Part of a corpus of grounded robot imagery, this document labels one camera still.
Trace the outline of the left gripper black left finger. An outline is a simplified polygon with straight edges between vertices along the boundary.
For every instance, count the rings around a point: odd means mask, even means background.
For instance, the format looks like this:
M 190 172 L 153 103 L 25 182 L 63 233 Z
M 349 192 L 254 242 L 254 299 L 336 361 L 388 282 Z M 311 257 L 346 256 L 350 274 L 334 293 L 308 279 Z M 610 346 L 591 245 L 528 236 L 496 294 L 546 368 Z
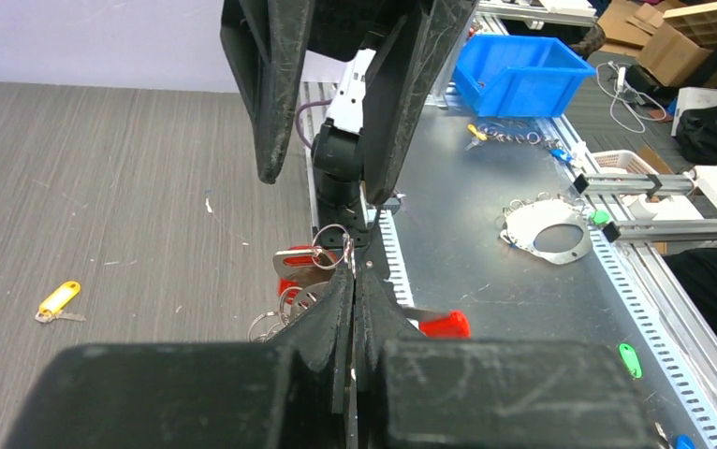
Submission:
M 344 448 L 354 278 L 265 342 L 83 344 L 42 371 L 8 448 Z

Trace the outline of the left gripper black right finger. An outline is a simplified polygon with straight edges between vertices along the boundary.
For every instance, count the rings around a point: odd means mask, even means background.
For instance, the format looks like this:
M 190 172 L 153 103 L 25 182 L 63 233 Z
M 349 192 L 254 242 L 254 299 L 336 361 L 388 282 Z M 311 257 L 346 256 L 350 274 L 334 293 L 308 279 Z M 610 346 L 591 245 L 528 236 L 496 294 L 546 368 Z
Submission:
M 361 448 L 657 448 L 622 362 L 579 341 L 431 339 L 355 281 Z

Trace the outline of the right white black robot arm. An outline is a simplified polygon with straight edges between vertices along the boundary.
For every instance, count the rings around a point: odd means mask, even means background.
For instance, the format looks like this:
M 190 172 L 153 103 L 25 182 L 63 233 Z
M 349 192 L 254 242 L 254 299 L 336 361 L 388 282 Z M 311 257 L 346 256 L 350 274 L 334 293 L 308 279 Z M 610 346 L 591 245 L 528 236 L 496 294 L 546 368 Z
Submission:
M 475 11 L 474 1 L 226 1 L 220 39 L 259 179 L 273 184 L 282 170 L 306 54 L 350 63 L 369 55 L 345 76 L 312 148 L 315 216 L 364 245 L 365 225 L 347 212 L 391 197 L 427 96 Z

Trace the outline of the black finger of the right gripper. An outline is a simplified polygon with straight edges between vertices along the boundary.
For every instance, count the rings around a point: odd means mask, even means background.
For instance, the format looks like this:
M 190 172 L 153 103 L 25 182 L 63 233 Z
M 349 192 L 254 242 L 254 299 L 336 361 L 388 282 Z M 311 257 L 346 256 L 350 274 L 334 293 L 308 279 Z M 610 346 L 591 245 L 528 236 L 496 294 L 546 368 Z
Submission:
M 396 186 L 427 96 L 455 44 L 466 35 L 476 1 L 384 1 L 382 35 L 362 102 L 361 154 L 367 199 L 388 200 Z
M 260 181 L 274 184 L 290 140 L 315 2 L 226 0 L 220 39 L 249 119 Z

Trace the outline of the red keyring with metal chain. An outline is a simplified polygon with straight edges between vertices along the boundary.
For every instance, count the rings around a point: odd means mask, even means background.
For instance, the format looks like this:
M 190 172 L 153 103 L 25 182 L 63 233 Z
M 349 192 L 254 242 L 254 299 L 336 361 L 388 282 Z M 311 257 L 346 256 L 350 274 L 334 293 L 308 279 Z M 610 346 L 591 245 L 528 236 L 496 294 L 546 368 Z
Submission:
M 338 241 L 343 244 L 340 256 L 320 244 L 320 236 L 328 230 L 339 232 Z M 329 224 L 317 231 L 313 242 L 308 246 L 332 252 L 337 257 L 337 262 L 328 269 L 334 268 L 334 272 L 340 265 L 350 268 L 356 266 L 355 240 L 348 236 L 347 229 L 341 224 Z M 306 288 L 287 288 L 278 295 L 278 304 L 274 310 L 266 311 L 252 321 L 247 331 L 247 339 L 262 342 L 275 336 L 325 297 L 325 289 L 330 280 Z M 396 305 L 395 309 L 429 338 L 469 339 L 472 336 L 469 321 L 461 311 L 433 311 L 404 305 Z

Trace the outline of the key with red tag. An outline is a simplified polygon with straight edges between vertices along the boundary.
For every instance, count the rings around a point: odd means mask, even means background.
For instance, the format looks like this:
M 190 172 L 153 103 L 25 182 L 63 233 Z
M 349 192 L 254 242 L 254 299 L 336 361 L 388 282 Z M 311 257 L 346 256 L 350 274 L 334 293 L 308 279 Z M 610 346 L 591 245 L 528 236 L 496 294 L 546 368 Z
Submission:
M 306 288 L 322 282 L 328 282 L 337 262 L 337 257 L 329 251 L 318 250 L 313 246 L 293 246 L 278 251 L 272 257 L 273 268 L 279 278 L 277 294 L 287 288 Z

